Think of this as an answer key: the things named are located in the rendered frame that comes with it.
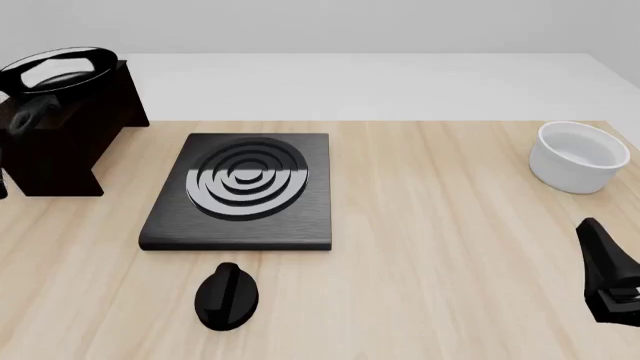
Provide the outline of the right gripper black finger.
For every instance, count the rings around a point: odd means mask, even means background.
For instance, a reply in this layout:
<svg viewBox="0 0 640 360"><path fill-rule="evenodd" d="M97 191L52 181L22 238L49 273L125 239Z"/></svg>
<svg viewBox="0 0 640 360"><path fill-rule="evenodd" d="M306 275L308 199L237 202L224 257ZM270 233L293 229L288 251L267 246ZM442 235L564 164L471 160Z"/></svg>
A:
<svg viewBox="0 0 640 360"><path fill-rule="evenodd" d="M618 263L621 248L607 230L595 218L585 218L576 227L576 233L585 270L584 295L593 296L597 290L620 285L623 278Z"/></svg>
<svg viewBox="0 0 640 360"><path fill-rule="evenodd" d="M605 239L607 287L640 287L640 263L630 257L610 234Z"/></svg>

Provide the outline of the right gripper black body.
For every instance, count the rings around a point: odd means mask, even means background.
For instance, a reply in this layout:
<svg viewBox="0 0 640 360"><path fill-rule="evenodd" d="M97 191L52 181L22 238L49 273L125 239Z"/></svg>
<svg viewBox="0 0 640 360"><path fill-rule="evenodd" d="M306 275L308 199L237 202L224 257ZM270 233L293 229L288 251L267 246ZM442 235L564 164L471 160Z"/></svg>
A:
<svg viewBox="0 0 640 360"><path fill-rule="evenodd" d="M586 278L584 300L598 323L640 323L640 277L615 282Z"/></svg>

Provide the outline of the black frying pan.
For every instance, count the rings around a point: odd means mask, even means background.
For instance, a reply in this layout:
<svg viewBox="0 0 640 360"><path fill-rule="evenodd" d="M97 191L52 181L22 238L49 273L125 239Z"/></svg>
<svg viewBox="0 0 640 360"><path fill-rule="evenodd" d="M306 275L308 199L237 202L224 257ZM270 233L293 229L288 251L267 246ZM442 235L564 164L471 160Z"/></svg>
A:
<svg viewBox="0 0 640 360"><path fill-rule="evenodd" d="M67 47L19 59L0 69L0 91L21 104L8 125L12 137L23 137L47 113L103 86L118 56L101 47Z"/></svg>

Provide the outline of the white round bowl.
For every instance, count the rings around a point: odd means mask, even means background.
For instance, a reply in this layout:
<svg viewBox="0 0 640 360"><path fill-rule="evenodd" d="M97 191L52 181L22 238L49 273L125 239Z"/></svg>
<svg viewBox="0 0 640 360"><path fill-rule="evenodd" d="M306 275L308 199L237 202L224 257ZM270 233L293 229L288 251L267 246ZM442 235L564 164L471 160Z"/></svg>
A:
<svg viewBox="0 0 640 360"><path fill-rule="evenodd" d="M531 172L546 185L570 194L593 194L631 158L617 137L579 122L548 122L529 156Z"/></svg>

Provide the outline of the flat black stove plate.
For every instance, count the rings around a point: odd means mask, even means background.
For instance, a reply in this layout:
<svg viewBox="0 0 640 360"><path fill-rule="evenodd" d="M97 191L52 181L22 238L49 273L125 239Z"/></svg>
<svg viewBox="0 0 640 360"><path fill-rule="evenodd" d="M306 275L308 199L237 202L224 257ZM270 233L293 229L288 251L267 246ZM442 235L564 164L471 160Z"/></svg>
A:
<svg viewBox="0 0 640 360"><path fill-rule="evenodd" d="M144 251L328 251L328 134L189 134Z"/></svg>

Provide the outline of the round black stove knob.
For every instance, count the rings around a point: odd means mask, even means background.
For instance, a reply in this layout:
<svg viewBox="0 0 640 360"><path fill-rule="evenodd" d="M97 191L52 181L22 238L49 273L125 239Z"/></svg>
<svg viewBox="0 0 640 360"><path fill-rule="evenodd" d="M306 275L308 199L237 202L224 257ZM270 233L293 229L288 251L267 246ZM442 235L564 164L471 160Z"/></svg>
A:
<svg viewBox="0 0 640 360"><path fill-rule="evenodd" d="M247 323L259 303L256 281L236 263L220 263L198 287L194 308L200 322L218 332Z"/></svg>

